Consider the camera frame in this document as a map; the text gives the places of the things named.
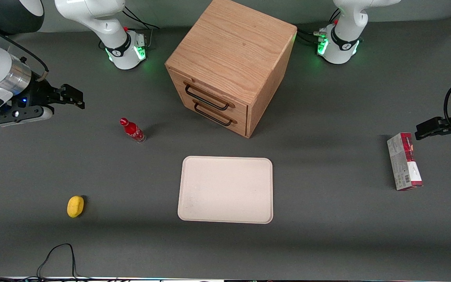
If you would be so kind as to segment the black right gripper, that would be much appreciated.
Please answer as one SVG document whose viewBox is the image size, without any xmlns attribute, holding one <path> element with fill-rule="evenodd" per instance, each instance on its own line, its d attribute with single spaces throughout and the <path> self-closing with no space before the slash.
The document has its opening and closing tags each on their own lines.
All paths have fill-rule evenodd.
<svg viewBox="0 0 451 282">
<path fill-rule="evenodd" d="M 50 104 L 73 104 L 80 109 L 85 109 L 83 92 L 68 84 L 60 87 L 52 87 L 47 80 L 37 81 L 32 76 L 29 85 L 18 95 L 12 98 L 13 115 L 19 115 L 19 108 L 40 106 L 51 110 L 55 114 L 54 107 Z"/>
</svg>

